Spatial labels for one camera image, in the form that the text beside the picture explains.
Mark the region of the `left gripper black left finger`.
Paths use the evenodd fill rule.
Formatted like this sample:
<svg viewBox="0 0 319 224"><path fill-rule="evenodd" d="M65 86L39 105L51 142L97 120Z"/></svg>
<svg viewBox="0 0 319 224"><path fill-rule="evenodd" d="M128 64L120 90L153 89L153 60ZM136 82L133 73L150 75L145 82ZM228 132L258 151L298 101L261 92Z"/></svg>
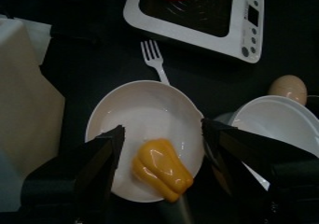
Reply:
<svg viewBox="0 0 319 224"><path fill-rule="evenodd" d="M97 135L42 164L21 189L21 224L105 224L124 127Z"/></svg>

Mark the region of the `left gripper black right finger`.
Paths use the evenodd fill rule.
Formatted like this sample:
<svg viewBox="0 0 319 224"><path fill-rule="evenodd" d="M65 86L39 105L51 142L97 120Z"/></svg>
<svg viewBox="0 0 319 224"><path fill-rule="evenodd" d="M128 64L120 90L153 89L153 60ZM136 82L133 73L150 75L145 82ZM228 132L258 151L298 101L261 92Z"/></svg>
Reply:
<svg viewBox="0 0 319 224"><path fill-rule="evenodd" d="M204 149L246 224L319 224L319 158L218 121L201 121Z"/></svg>

